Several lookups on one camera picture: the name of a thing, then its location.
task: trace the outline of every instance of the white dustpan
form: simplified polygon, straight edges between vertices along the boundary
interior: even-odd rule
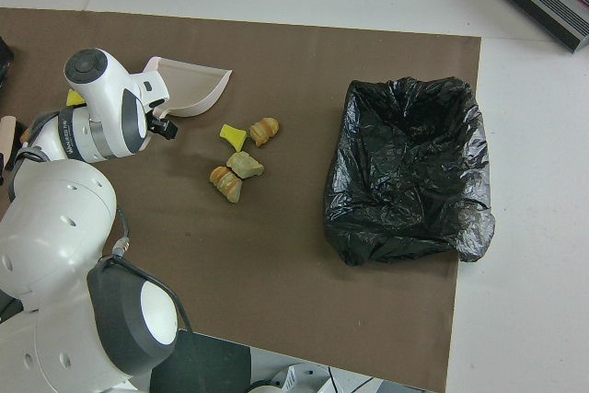
[[[158,71],[167,86],[169,100],[154,109],[158,119],[167,114],[192,117],[202,114],[221,97],[231,71],[152,57],[144,72]]]

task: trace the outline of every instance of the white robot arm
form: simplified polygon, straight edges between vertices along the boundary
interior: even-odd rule
[[[0,305],[3,391],[107,391],[161,363],[176,343],[171,291],[122,250],[101,258],[117,204],[88,164],[138,152],[149,129],[173,138],[173,126],[150,116],[166,86],[157,72],[129,75],[96,49],[64,71],[87,106],[33,125],[0,222],[0,291],[23,308],[6,319]]]

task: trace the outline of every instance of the black round cap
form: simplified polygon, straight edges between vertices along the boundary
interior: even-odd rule
[[[82,50],[70,57],[65,64],[65,77],[72,83],[92,83],[104,74],[108,64],[107,56],[101,50]]]

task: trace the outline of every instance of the black plastic bag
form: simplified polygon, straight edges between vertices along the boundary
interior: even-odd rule
[[[481,258],[495,219],[487,141],[470,86],[453,77],[352,82],[324,226],[352,266],[452,249],[463,261]]]

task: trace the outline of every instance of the brown mat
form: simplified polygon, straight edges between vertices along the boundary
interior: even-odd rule
[[[175,141],[97,165],[129,215],[130,259],[179,293],[201,333],[444,391],[456,255],[348,268],[323,238],[322,193],[351,80],[475,86],[478,38],[15,9],[0,9],[0,35],[16,56],[0,114],[25,123],[64,105],[64,63],[86,47],[132,73],[152,55],[233,69],[211,110],[174,119]],[[281,131],[245,150],[266,172],[230,204],[208,182],[232,152],[219,130],[264,116]]]

